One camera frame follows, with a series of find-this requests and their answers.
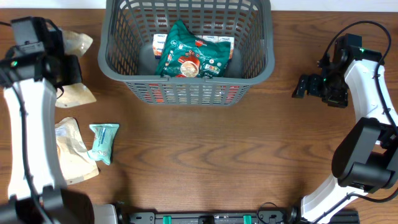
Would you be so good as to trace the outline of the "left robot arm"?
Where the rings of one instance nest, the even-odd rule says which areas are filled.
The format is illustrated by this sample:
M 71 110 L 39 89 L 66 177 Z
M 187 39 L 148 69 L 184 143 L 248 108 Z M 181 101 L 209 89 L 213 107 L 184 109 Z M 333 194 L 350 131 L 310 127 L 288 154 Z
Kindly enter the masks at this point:
M 11 120 L 12 172 L 2 223 L 122 223 L 112 204 L 94 205 L 68 190 L 55 135 L 57 90 L 82 81 L 62 31 L 42 17 L 10 22 L 16 41 L 1 60 L 1 86 Z

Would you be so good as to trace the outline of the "white tissue pack box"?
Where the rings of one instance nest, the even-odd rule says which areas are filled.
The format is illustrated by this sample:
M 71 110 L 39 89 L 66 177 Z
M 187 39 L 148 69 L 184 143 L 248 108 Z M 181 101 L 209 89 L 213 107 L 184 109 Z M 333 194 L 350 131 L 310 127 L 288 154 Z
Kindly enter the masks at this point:
M 232 59 L 233 57 L 233 50 L 234 50 L 234 37 L 223 37 L 223 36 L 212 36 L 212 35 L 196 35 L 195 37 L 199 39 L 203 39 L 205 41 L 213 42 L 213 43 L 218 43 L 218 42 L 230 42 L 231 47 L 230 47 L 230 53 L 229 53 L 229 59 Z M 155 34 L 154 39 L 152 42 L 152 49 L 154 52 L 154 56 L 156 59 L 160 59 L 165 41 L 167 39 L 167 34 Z

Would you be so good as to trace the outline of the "dark grey plastic basket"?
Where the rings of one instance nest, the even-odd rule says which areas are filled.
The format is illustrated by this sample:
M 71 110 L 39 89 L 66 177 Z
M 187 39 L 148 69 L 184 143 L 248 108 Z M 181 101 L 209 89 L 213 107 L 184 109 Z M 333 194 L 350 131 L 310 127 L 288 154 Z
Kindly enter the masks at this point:
M 237 103 L 273 72 L 269 0 L 107 0 L 101 71 L 156 105 Z

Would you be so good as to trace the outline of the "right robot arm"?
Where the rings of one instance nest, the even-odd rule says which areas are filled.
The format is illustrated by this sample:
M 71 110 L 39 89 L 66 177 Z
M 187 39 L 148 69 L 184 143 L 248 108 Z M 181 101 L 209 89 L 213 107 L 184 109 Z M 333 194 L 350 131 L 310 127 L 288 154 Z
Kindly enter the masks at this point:
M 343 222 L 349 203 L 397 182 L 397 113 L 382 55 L 363 48 L 359 35 L 345 34 L 333 43 L 333 56 L 318 63 L 321 74 L 302 75 L 292 96 L 316 96 L 337 108 L 352 101 L 356 124 L 336 148 L 329 177 L 291 208 L 288 223 Z

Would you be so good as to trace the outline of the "teal wet wipes pack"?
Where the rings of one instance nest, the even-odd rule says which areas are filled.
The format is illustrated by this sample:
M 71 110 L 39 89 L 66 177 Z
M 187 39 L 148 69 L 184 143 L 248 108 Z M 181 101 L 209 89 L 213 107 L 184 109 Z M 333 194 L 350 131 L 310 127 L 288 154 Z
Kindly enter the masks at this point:
M 89 158 L 94 161 L 102 161 L 109 166 L 111 164 L 112 146 L 119 124 L 91 124 L 89 127 L 95 134 L 93 146 L 87 152 Z

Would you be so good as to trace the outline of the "green Nescafe coffee bag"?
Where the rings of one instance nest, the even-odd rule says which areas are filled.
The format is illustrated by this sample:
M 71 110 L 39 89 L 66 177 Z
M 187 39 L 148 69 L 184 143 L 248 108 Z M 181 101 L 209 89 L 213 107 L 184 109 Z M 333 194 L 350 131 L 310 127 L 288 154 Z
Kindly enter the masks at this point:
M 195 37 L 181 20 L 167 34 L 155 74 L 180 78 L 222 77 L 228 66 L 230 42 Z

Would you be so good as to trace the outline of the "red spaghetti pasta packet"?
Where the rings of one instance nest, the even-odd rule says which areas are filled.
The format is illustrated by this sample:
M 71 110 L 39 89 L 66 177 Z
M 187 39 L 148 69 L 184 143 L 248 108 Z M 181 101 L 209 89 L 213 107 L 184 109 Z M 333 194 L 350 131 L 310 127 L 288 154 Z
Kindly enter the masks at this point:
M 237 103 L 249 86 L 148 84 L 139 88 L 142 99 L 153 104 L 223 105 Z

